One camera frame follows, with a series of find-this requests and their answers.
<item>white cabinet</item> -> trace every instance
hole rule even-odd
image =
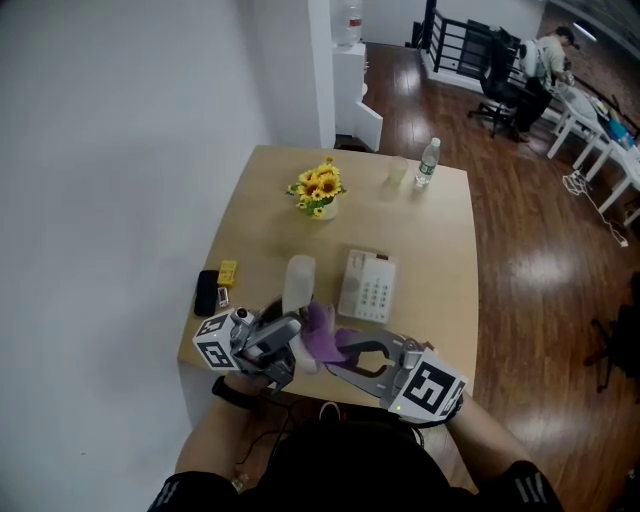
[[[364,66],[366,47],[333,48],[333,84],[336,106],[336,133],[359,138],[373,151],[380,149],[382,116],[362,103],[366,91]]]

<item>office chair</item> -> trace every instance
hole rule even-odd
[[[509,50],[515,47],[516,40],[503,28],[491,32],[491,51],[488,70],[482,73],[480,85],[484,95],[498,103],[495,107],[488,102],[481,102],[477,110],[471,110],[467,117],[488,117],[493,120],[491,138],[496,135],[498,123],[509,126],[513,116],[509,110],[518,106],[521,99],[530,94],[525,89],[510,83],[511,62],[514,54]]]
[[[640,378],[640,273],[638,272],[631,278],[631,290],[633,305],[620,306],[618,319],[609,322],[611,334],[597,318],[591,320],[591,325],[602,335],[605,348],[587,357],[584,365],[591,366],[602,359],[607,359],[605,382],[598,385],[598,393],[602,393],[609,386],[613,366],[623,370],[628,378],[635,378],[636,384],[637,379]],[[636,404],[640,404],[640,397],[636,398]]]

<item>white telephone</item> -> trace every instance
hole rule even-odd
[[[342,316],[386,324],[396,275],[395,258],[351,250],[342,282],[338,313]]]

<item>sneaker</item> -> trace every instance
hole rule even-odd
[[[340,421],[340,407],[338,407],[338,404],[335,402],[325,402],[320,408],[318,419],[331,423]]]

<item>white table leg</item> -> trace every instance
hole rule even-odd
[[[618,199],[625,190],[627,190],[627,187],[629,185],[631,185],[631,178],[627,176],[624,180],[622,180],[622,183],[620,183],[620,185],[613,189],[613,192],[609,196],[609,199],[602,203],[602,205],[598,208],[598,211],[600,213],[604,213],[606,209],[609,208],[609,206],[611,206],[613,202]]]
[[[627,227],[629,224],[631,224],[638,217],[640,217],[640,208],[637,208],[635,212],[633,212],[631,215],[629,215],[629,218],[624,221],[624,227]]]
[[[591,150],[596,145],[596,142],[598,142],[599,138],[600,137],[599,137],[598,132],[595,132],[595,131],[591,132],[591,135],[589,135],[589,143],[587,144],[587,147],[584,148],[584,151],[582,153],[580,153],[580,156],[578,157],[578,159],[573,164],[573,169],[574,170],[577,171],[578,169],[580,169],[580,167],[584,163],[585,159],[587,158],[587,156],[589,156],[589,153],[591,153]]]
[[[575,124],[576,124],[576,118],[573,116],[570,116],[569,119],[567,119],[567,122],[564,125],[564,128],[560,132],[560,135],[558,135],[558,139],[555,141],[553,146],[551,146],[551,149],[547,153],[547,158],[552,159],[554,156],[556,156],[558,149],[560,149],[560,146],[562,146],[562,143],[567,138],[567,135],[569,135],[569,132],[571,131],[571,129],[573,128],[573,125]]]
[[[596,174],[598,174],[598,171],[602,168],[604,163],[611,156],[612,151],[613,151],[613,146],[611,145],[611,143],[609,143],[609,146],[602,152],[602,154],[600,155],[600,158],[598,158],[596,163],[593,164],[593,167],[589,169],[589,172],[587,173],[587,176],[586,176],[587,181],[591,181],[593,177]]]
[[[556,137],[558,135],[560,135],[560,130],[562,129],[562,125],[565,123],[565,121],[567,120],[567,117],[569,117],[569,109],[565,108],[564,112],[562,113],[562,116],[560,117],[560,121],[558,121],[558,124],[556,125],[556,127],[553,129],[553,133]]]

